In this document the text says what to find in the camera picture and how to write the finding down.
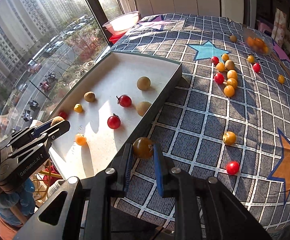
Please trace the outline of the left hand blue glove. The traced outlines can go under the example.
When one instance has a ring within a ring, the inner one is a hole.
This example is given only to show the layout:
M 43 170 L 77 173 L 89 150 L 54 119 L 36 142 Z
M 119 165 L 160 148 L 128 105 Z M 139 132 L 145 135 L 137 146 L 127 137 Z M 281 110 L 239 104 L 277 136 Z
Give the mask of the left hand blue glove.
M 2 192 L 0 194 L 0 217 L 11 226 L 20 226 L 21 221 L 12 213 L 11 207 L 16 206 L 25 217 L 34 213 L 35 200 L 33 193 L 35 187 L 28 178 L 22 186 L 12 194 Z

